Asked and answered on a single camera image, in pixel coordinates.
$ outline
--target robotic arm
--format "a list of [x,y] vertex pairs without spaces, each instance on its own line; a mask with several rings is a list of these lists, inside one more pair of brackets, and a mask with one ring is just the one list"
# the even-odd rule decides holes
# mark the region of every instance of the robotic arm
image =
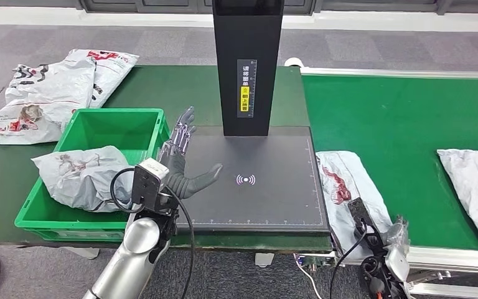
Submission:
[[[170,140],[162,146],[159,161],[149,158],[135,166],[131,200],[139,207],[129,217],[122,244],[83,299],[139,298],[156,262],[176,233],[178,206],[184,209],[180,200],[218,179],[222,164],[196,178],[184,176],[185,154],[195,132],[191,125],[194,118],[194,108],[190,107],[179,117]],[[112,194],[118,175],[132,170],[125,169],[113,178]]]

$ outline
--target red printed logo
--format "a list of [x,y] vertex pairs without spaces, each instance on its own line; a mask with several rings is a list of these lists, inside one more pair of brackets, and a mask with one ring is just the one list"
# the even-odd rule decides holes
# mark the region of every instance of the red printed logo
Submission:
[[92,57],[95,60],[103,60],[103,59],[109,59],[109,58],[117,58],[118,54],[117,53],[112,53],[112,52],[106,52],[106,51],[89,51],[87,54],[87,57]]
[[323,173],[332,178],[336,183],[336,197],[333,198],[335,204],[341,204],[344,201],[351,200],[351,192],[347,189],[344,179],[340,178],[338,174],[330,172],[325,166],[322,166]]

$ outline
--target wireless charging icon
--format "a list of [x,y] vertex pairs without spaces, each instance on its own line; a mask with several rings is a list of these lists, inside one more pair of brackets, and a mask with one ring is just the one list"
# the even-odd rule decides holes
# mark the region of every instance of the wireless charging icon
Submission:
[[241,174],[239,174],[238,176],[235,177],[235,182],[238,185],[242,185],[242,184],[245,184],[245,183],[254,185],[255,184],[255,176],[252,174],[251,176],[244,177]]

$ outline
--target green table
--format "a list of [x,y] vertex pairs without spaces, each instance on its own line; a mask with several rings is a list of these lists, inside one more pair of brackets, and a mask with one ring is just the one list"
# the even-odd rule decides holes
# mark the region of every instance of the green table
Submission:
[[[310,119],[316,151],[356,152],[382,193],[391,218],[402,214],[410,221],[412,245],[478,250],[477,229],[435,153],[440,148],[478,150],[478,78],[458,78],[478,74],[445,75],[450,78],[414,74],[389,76],[372,71],[371,75],[338,72],[301,77],[298,69],[280,68],[271,124],[307,126]],[[195,105],[196,125],[221,125],[217,82],[215,67],[135,67],[106,107],[160,107],[172,127],[185,107]],[[0,146],[0,243],[116,246],[46,242],[14,227],[19,207],[37,177],[29,159],[53,147]],[[219,250],[331,249],[325,236],[219,233],[196,239],[199,247]],[[178,236],[173,243],[185,247],[187,236]]]
[[[137,66],[106,103],[106,108],[156,107],[164,109],[168,125],[189,105],[195,106],[195,125],[222,125],[217,68],[212,66]],[[273,126],[309,126],[299,69],[280,68],[276,74],[271,117]],[[0,244],[72,247],[117,247],[118,244],[86,242],[47,242],[14,227],[23,205],[38,177],[31,158],[47,154],[55,143],[32,146],[0,145]],[[330,252],[327,235],[232,234],[197,235],[197,246],[216,250],[255,250],[257,252]],[[187,247],[180,235],[173,246]]]
[[409,220],[412,246],[478,250],[478,231],[436,154],[478,150],[478,78],[458,76],[478,74],[370,70],[302,78],[315,150],[357,153],[390,217]]

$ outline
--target silver metal frame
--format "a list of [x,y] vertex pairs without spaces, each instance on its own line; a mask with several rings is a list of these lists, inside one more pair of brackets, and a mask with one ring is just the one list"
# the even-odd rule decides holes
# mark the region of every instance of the silver metal frame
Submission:
[[[381,76],[408,78],[478,78],[478,72],[420,72],[409,70],[362,70],[362,69],[328,69],[301,67],[302,75],[346,75],[346,76]],[[454,272],[478,273],[478,251],[461,249],[444,249],[411,246],[407,256],[412,269],[447,270]],[[347,265],[360,265],[361,260],[345,260]],[[478,298],[478,288],[430,283],[414,284],[411,293],[425,295],[444,295],[461,298]]]
[[454,298],[477,298],[477,287],[463,287],[460,285],[436,285],[434,283],[418,283],[410,290],[411,294],[444,295]]
[[478,78],[478,72],[329,69],[315,67],[302,67],[300,68],[300,71],[302,75],[380,76],[405,78]]

